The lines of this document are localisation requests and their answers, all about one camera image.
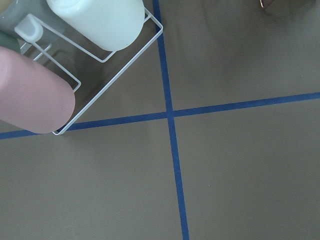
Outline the white plastic bottle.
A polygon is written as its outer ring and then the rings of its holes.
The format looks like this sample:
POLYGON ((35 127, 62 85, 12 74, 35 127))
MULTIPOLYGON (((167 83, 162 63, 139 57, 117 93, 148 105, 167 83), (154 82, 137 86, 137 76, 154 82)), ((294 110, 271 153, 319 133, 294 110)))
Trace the white plastic bottle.
POLYGON ((145 21, 142 0, 48 0, 50 9, 105 51, 119 51, 140 35, 145 21))

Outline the pink plastic bottle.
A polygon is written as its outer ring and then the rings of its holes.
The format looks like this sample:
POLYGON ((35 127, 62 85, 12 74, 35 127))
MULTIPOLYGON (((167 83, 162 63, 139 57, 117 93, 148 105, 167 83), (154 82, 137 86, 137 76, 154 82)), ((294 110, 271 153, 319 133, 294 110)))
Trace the pink plastic bottle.
POLYGON ((65 125, 75 94, 61 77, 11 49, 0 48, 0 119, 37 134, 65 125))

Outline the translucent capped grey bottle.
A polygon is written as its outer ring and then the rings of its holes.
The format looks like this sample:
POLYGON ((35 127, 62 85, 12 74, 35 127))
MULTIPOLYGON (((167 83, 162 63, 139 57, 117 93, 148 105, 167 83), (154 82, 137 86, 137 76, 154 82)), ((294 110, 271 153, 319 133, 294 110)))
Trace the translucent capped grey bottle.
POLYGON ((50 9, 45 0, 2 0, 0 2, 0 30, 43 49, 50 49, 59 36, 44 27, 63 34, 67 24, 50 9))

